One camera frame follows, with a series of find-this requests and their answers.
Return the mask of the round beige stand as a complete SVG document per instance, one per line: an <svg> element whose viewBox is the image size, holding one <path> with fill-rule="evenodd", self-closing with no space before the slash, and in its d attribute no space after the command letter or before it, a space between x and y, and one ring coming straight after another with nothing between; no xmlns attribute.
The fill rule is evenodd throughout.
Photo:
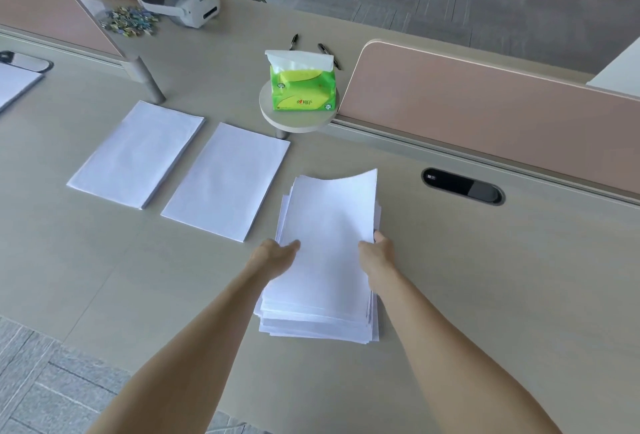
<svg viewBox="0 0 640 434"><path fill-rule="evenodd" d="M263 118L275 129L276 138L286 139L292 133L312 133L328 126L338 109L314 111L278 111L273 107L271 83L266 82L259 94L260 111Z"/></svg>

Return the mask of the neat white paper stack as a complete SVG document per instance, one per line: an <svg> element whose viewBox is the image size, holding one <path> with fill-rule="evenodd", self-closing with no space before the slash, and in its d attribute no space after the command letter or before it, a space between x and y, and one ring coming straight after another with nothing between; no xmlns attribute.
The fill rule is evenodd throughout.
<svg viewBox="0 0 640 434"><path fill-rule="evenodd" d="M290 144L219 123L161 216L244 242Z"/></svg>
<svg viewBox="0 0 640 434"><path fill-rule="evenodd" d="M67 186L144 209L205 118L139 101Z"/></svg>

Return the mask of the messy white paper stack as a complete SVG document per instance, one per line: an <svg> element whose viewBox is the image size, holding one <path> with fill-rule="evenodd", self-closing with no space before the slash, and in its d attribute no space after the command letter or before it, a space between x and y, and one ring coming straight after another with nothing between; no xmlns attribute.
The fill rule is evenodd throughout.
<svg viewBox="0 0 640 434"><path fill-rule="evenodd" d="M255 306L260 332L359 344L380 340L378 298L358 258L358 244L372 243L380 223L377 181L377 169L294 180L282 200L276 240L299 240L301 246Z"/></svg>

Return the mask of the green tissue pack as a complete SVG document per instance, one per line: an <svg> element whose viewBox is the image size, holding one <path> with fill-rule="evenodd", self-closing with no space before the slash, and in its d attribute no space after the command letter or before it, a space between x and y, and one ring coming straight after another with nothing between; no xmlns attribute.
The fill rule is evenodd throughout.
<svg viewBox="0 0 640 434"><path fill-rule="evenodd" d="M271 98L278 111L314 111L337 108L333 59L323 53L266 50Z"/></svg>

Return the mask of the white paper sheet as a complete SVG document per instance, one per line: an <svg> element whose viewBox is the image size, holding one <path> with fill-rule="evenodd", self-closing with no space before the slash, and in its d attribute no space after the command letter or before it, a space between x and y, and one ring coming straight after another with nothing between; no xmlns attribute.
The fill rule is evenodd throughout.
<svg viewBox="0 0 640 434"><path fill-rule="evenodd" d="M0 114L43 77L41 73L0 63Z"/></svg>

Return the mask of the pink desk divider panel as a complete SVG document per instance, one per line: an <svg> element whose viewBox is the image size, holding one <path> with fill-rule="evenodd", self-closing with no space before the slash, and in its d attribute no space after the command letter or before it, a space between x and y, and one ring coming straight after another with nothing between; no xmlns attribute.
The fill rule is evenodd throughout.
<svg viewBox="0 0 640 434"><path fill-rule="evenodd" d="M129 60L80 0L0 0L0 35L117 63Z"/></svg>
<svg viewBox="0 0 640 434"><path fill-rule="evenodd" d="M631 96L375 39L339 115L640 200L640 99Z"/></svg>

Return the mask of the person's left forearm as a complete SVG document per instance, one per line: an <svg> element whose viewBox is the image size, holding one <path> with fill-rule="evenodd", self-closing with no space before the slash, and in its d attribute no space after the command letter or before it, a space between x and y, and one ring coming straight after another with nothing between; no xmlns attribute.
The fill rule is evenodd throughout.
<svg viewBox="0 0 640 434"><path fill-rule="evenodd" d="M86 434L205 434L270 280L273 264L241 271L124 385Z"/></svg>

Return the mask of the person's right forearm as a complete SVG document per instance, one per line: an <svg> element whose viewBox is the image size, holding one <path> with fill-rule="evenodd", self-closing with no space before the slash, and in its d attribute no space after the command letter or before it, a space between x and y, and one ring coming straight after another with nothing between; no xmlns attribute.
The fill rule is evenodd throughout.
<svg viewBox="0 0 640 434"><path fill-rule="evenodd" d="M562 434L539 402L390 262L362 267L443 434Z"/></svg>

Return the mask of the pile of colourful small pieces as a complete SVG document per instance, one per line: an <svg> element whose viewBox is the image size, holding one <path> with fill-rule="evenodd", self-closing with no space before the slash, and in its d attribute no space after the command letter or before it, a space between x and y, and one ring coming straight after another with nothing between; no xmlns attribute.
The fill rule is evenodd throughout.
<svg viewBox="0 0 640 434"><path fill-rule="evenodd" d="M99 17L103 29L125 37L154 35L160 21L160 15L133 6L107 10Z"/></svg>

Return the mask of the grey metal divider post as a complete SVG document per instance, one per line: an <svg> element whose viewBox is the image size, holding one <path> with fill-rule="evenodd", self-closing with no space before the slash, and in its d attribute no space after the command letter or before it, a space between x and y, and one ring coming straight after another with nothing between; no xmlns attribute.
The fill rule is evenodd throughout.
<svg viewBox="0 0 640 434"><path fill-rule="evenodd" d="M141 57L125 60L121 62L121 66L131 80L140 83L146 89L150 103L155 105L165 103L166 97L164 93L160 90L153 75Z"/></svg>

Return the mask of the white desk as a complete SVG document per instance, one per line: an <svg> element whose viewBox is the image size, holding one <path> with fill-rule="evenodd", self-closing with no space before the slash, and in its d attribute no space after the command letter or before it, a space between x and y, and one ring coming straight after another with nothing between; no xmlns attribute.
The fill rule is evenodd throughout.
<svg viewBox="0 0 640 434"><path fill-rule="evenodd" d="M640 99L640 37L586 85Z"/></svg>

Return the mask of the person's left hand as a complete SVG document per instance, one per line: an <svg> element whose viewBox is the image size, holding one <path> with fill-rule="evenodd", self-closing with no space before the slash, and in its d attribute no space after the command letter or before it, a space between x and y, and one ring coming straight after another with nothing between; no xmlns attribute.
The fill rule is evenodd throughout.
<svg viewBox="0 0 640 434"><path fill-rule="evenodd" d="M266 239L252 252L245 269L267 282L282 275L292 266L297 254L283 253L281 247L275 240Z"/></svg>

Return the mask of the person's right hand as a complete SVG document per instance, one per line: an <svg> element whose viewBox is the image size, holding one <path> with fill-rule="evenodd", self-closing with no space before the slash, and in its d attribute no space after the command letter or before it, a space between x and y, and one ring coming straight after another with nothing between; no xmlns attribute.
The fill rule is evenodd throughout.
<svg viewBox="0 0 640 434"><path fill-rule="evenodd" d="M360 255L359 264L373 285L380 278L385 278L397 272L395 264L395 248L393 242L384 236L380 230L374 230L373 242L376 244L376 253Z"/></svg>

